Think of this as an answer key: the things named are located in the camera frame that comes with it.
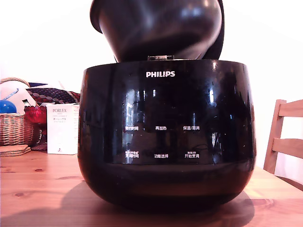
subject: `lid hinge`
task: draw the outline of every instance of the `lid hinge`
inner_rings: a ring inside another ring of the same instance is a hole
[[[159,56],[148,56],[148,61],[165,61],[165,60],[174,60],[173,55],[159,55]]]

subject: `red bowl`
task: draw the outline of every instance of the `red bowl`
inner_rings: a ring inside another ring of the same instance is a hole
[[[26,106],[24,111],[26,119],[28,119],[31,123],[46,124],[46,107]]]

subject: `white wall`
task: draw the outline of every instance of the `white wall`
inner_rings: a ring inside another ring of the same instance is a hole
[[[83,71],[115,62],[89,21],[91,0],[0,1],[0,72],[80,91]],[[225,0],[222,60],[249,67],[263,167],[276,99],[303,99],[301,0]],[[285,121],[283,137],[303,138],[303,121]],[[303,161],[279,155],[277,175],[303,183]]]
[[[30,82],[61,81],[80,92],[83,71],[113,63],[105,41],[91,25],[92,0],[0,0],[2,77]]]

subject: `philips logo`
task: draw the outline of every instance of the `philips logo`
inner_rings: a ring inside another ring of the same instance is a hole
[[[146,78],[148,77],[174,77],[175,71],[161,71],[161,72],[146,72]]]

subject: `wicker basket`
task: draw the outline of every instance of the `wicker basket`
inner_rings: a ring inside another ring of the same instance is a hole
[[[7,81],[20,81],[28,85],[26,81],[18,78],[2,79],[0,84]],[[23,144],[30,146],[37,143],[39,137],[40,130],[38,126],[27,120],[25,114],[0,114],[0,146]]]

